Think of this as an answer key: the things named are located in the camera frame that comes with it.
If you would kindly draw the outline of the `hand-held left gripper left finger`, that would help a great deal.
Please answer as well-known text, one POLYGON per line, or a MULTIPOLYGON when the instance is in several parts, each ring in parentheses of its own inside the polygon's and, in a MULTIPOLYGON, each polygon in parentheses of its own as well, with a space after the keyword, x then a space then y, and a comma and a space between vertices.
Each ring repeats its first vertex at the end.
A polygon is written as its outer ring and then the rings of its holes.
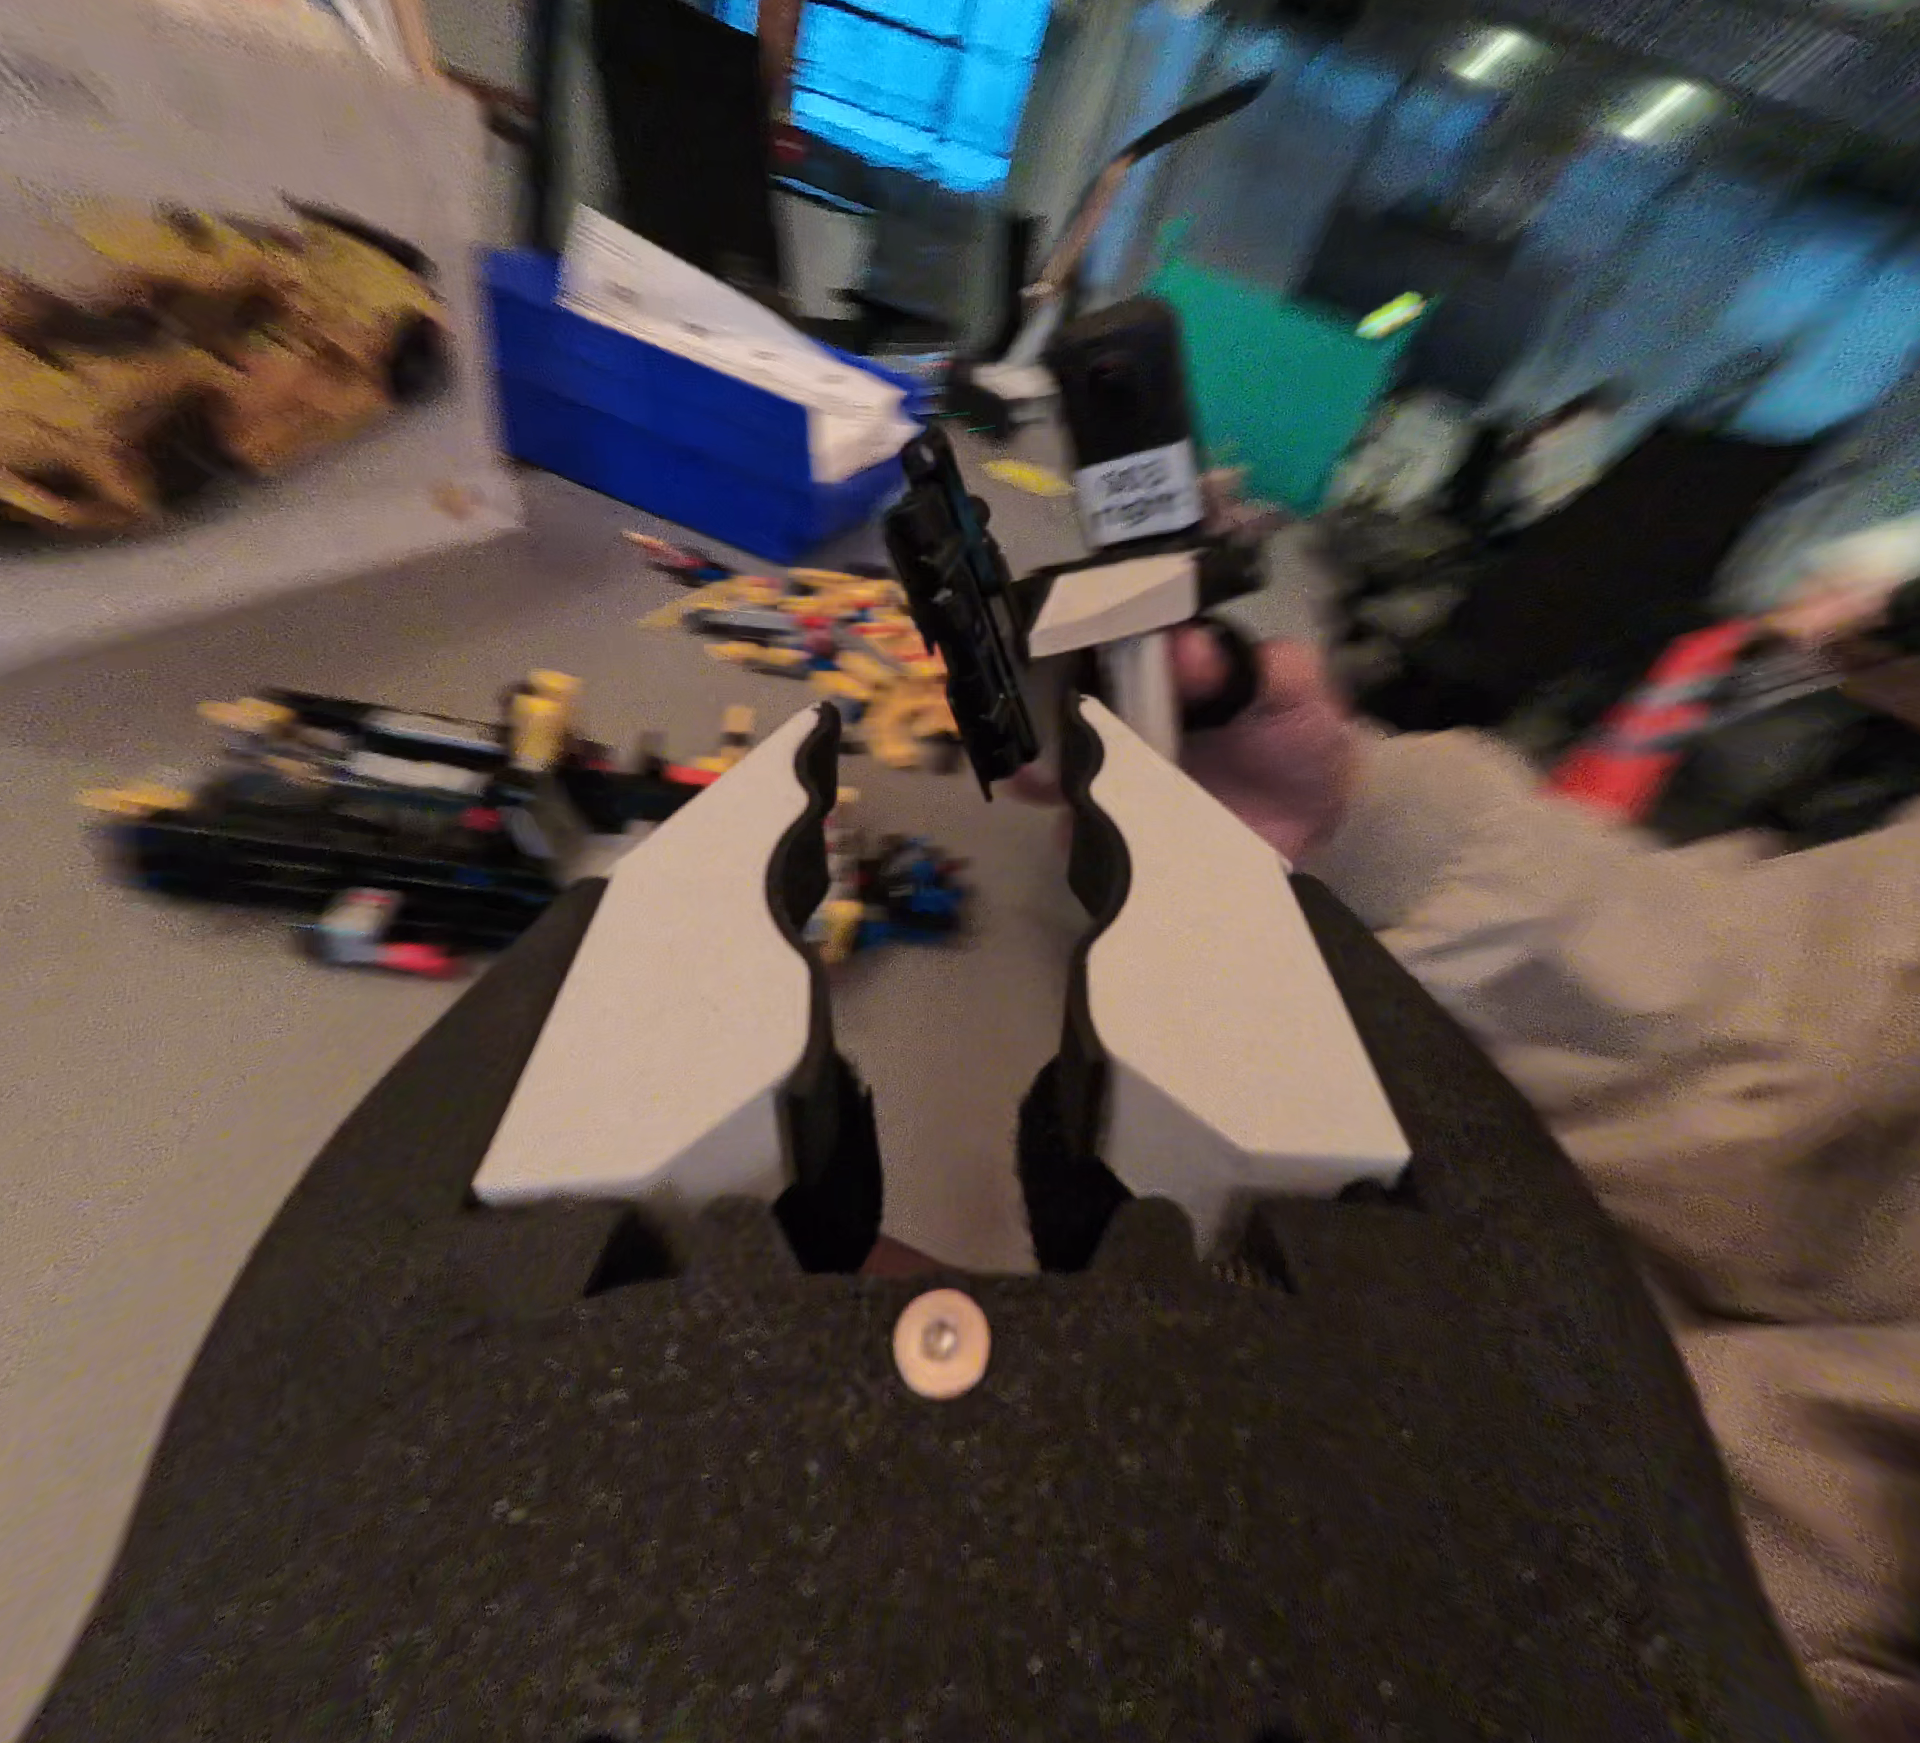
POLYGON ((471 1177, 480 1206, 672 1223, 755 1202, 804 1272, 861 1270, 875 1111, 808 938, 840 749, 832 705, 797 711, 612 865, 471 1177))

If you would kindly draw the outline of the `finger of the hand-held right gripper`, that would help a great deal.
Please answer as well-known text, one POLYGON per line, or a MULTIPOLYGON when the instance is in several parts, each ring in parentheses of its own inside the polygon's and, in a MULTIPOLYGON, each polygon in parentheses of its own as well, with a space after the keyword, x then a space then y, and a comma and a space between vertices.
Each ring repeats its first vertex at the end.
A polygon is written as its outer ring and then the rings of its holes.
POLYGON ((1025 626, 1026 657, 1068 657, 1186 625, 1201 611, 1199 562, 1195 554, 1146 554, 1042 579, 1025 626))

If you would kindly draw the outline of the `white printed paper sheets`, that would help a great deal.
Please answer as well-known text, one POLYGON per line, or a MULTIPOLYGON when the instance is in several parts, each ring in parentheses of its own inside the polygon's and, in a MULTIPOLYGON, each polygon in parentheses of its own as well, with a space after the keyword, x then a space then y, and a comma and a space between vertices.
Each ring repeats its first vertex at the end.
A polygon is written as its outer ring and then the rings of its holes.
POLYGON ((811 342, 718 277, 578 206, 559 259, 559 304, 612 333, 804 415, 820 485, 895 458, 924 423, 904 385, 811 342))

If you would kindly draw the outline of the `black brick assembly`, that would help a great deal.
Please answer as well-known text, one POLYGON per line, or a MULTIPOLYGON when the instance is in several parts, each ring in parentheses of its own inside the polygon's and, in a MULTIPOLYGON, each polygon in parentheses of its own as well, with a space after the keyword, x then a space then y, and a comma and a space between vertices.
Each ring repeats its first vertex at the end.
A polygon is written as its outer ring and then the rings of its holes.
POLYGON ((882 542, 910 621, 946 667, 955 738, 985 798, 1041 754, 1023 680, 1014 579, 948 434, 922 428, 899 453, 901 489, 882 542))

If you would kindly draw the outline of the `orange traffic cone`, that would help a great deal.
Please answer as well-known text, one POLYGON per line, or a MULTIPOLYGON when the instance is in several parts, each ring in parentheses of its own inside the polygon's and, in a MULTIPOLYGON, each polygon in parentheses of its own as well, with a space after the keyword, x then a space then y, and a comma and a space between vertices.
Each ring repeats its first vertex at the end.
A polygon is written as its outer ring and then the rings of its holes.
POLYGON ((1640 824, 1685 752, 1716 721, 1722 693, 1758 648, 1749 619, 1670 638, 1640 682, 1548 771, 1544 792, 1611 824, 1640 824))

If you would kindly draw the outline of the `person's right forearm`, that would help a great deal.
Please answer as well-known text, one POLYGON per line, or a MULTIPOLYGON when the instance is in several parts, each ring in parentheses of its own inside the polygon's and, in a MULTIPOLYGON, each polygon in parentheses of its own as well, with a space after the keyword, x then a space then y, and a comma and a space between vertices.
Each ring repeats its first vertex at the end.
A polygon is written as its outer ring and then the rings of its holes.
POLYGON ((1668 1295, 1915 1324, 1915 816, 1660 847, 1500 746, 1358 735, 1305 856, 1540 1113, 1668 1295))

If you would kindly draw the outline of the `pile of building bricks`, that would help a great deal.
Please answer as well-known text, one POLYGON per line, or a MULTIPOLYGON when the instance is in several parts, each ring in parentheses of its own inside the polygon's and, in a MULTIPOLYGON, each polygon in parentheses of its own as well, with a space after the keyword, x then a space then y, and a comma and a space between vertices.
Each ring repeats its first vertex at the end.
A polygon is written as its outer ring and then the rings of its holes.
POLYGON ((853 748, 897 771, 954 774, 964 749, 948 665, 889 576, 797 567, 744 573, 644 531, 623 541, 676 586, 647 621, 716 663, 804 684, 852 715, 853 748))

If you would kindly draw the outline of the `white Technic instruction booklet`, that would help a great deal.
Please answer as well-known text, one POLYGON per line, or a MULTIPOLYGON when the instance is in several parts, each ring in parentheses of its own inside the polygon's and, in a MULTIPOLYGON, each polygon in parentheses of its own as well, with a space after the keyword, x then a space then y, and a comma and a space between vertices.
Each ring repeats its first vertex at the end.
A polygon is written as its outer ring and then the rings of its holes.
POLYGON ((2 0, 2 669, 520 526, 443 76, 2 0))

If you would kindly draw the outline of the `person's right hand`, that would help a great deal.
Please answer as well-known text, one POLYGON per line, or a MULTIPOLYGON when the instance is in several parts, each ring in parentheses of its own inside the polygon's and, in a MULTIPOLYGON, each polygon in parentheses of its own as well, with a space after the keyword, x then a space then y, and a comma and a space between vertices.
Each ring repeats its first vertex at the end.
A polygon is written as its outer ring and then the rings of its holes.
POLYGON ((1322 655, 1205 621, 1178 626, 1169 657, 1180 770, 1288 864, 1299 862, 1345 813, 1360 761, 1358 730, 1322 655))

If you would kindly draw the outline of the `black upright panel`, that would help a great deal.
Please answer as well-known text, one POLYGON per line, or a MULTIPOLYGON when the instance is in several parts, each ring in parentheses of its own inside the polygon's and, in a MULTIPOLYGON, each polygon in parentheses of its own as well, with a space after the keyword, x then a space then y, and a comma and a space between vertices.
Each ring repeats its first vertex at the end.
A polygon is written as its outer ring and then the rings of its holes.
POLYGON ((617 223, 691 268, 782 291, 755 36, 682 0, 589 0, 617 223))

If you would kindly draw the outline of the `partly built toy car chassis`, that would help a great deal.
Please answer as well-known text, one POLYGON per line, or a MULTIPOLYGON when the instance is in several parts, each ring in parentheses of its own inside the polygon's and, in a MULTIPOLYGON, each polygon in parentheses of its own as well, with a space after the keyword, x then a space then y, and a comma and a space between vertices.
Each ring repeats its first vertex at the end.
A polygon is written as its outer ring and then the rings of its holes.
POLYGON ((561 891, 693 805, 753 749, 632 757, 575 724, 581 686, 536 672, 493 721, 268 689, 205 704, 205 774, 80 798, 123 875, 196 906, 286 916, 315 963, 441 982, 523 938, 561 891))

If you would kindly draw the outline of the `blue plastic bin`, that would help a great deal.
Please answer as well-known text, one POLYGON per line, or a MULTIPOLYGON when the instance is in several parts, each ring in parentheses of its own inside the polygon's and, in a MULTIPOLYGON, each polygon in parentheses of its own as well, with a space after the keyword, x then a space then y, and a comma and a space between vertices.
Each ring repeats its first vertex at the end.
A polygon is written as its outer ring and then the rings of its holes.
POLYGON ((552 258, 490 250, 480 272, 515 461, 775 565, 901 493, 899 461, 817 482, 799 407, 562 307, 552 258))

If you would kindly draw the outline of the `curved black and wood stand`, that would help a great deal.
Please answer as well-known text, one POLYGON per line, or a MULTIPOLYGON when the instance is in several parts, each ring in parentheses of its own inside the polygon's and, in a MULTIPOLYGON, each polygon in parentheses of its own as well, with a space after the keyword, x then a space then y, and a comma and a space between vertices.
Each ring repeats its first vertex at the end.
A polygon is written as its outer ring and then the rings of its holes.
POLYGON ((1166 146, 1175 146, 1251 106, 1266 94, 1273 78, 1275 71, 1244 76, 1207 99, 1175 109, 1158 124, 1118 146, 1074 204, 1048 259, 1020 290, 1020 304, 1036 310, 1061 301, 1132 171, 1166 146))

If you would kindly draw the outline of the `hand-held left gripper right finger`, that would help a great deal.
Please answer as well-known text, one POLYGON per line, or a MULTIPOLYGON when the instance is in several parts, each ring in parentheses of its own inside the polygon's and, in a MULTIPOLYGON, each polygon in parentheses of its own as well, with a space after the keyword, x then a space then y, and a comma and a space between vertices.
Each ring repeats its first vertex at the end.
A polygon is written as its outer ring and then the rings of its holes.
POLYGON ((1100 701, 1068 697, 1058 768, 1086 933, 1018 1116, 1038 1270, 1086 1270, 1123 1203, 1173 1203, 1207 1255, 1256 1203, 1399 1187, 1409 1141, 1281 854, 1100 701))

